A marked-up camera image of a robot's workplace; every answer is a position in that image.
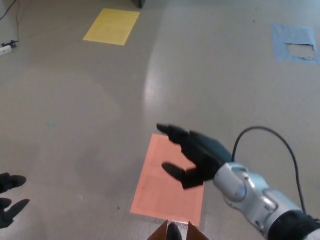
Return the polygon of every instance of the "brown cardboard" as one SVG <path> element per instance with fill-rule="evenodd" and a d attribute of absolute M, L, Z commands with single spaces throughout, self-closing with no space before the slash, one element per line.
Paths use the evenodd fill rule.
<path fill-rule="evenodd" d="M 157 230 L 147 240 L 166 240 L 168 220 L 161 224 Z M 198 230 L 191 222 L 188 223 L 186 240 L 209 240 L 202 232 Z"/>

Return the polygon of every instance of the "gray floor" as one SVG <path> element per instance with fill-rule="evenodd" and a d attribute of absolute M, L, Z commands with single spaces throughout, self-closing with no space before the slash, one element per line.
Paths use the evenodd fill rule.
<path fill-rule="evenodd" d="M 296 153 L 308 212 L 320 217 L 320 67 L 276 61 L 270 27 L 313 27 L 320 45 L 319 1 L 147 0 L 125 46 L 82 38 L 102 8 L 136 10 L 130 0 L 25 7 L 21 42 L 0 57 L 0 172 L 27 177 L 1 197 L 30 203 L 1 239 L 146 239 L 162 220 L 129 211 L 156 122 L 229 149 L 245 127 L 274 128 Z M 0 42 L 16 36 L 15 9 L 0 21 Z M 236 158 L 299 202 L 279 140 L 252 132 Z M 262 239 L 210 182 L 200 229 L 214 240 Z"/>

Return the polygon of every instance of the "yellow paper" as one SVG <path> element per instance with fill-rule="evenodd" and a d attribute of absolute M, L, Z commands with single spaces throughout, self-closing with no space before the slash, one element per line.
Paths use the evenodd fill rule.
<path fill-rule="evenodd" d="M 139 14 L 137 11 L 104 8 L 83 40 L 123 46 Z"/>

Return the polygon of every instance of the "orange paper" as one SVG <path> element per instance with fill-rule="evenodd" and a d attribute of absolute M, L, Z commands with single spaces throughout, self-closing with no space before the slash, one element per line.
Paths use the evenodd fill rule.
<path fill-rule="evenodd" d="M 130 212 L 180 223 L 190 221 L 199 226 L 204 186 L 184 190 L 161 167 L 163 162 L 183 169 L 195 166 L 181 153 L 179 145 L 170 142 L 167 136 L 153 134 Z"/>

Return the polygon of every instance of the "black cable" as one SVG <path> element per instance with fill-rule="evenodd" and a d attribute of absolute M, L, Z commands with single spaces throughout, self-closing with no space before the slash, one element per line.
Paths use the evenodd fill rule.
<path fill-rule="evenodd" d="M 19 20 L 18 20 L 18 15 L 19 15 L 19 10 L 20 10 L 20 0 L 17 0 L 18 3 L 18 8 L 16 10 L 15 14 L 15 22 L 16 22 L 16 36 L 17 36 L 17 42 L 20 42 L 20 35 L 19 35 Z"/>
<path fill-rule="evenodd" d="M 274 130 L 268 128 L 268 127 L 265 127 L 265 126 L 250 126 L 250 127 L 246 128 L 245 130 L 243 130 L 239 134 L 239 136 L 235 140 L 235 143 L 234 143 L 234 146 L 233 146 L 233 150 L 232 150 L 231 162 L 235 161 L 236 150 L 237 150 L 237 146 L 238 146 L 240 138 L 245 133 L 247 133 L 247 132 L 249 132 L 251 130 L 256 130 L 256 129 L 264 130 L 264 131 L 267 131 L 269 133 L 274 134 L 275 136 L 277 136 L 284 143 L 286 148 L 289 150 L 289 152 L 291 154 L 291 157 L 292 157 L 292 160 L 293 160 L 293 164 L 294 164 L 295 181 L 296 181 L 296 186 L 297 186 L 298 193 L 299 193 L 301 208 L 302 208 L 302 211 L 304 213 L 306 213 L 305 201 L 304 201 L 304 196 L 303 196 L 302 191 L 301 191 L 300 179 L 299 179 L 299 169 L 298 169 L 298 164 L 297 164 L 297 160 L 296 160 L 295 154 L 292 151 L 292 149 L 289 146 L 289 144 L 287 143 L 287 141 L 279 133 L 277 133 L 276 131 L 274 131 Z"/>
<path fill-rule="evenodd" d="M 10 6 L 7 8 L 7 10 L 5 11 L 4 15 L 2 17 L 0 17 L 0 20 L 2 20 L 7 13 L 9 12 L 9 10 L 12 8 L 12 6 L 16 3 L 17 0 L 13 0 L 13 2 L 10 4 Z"/>

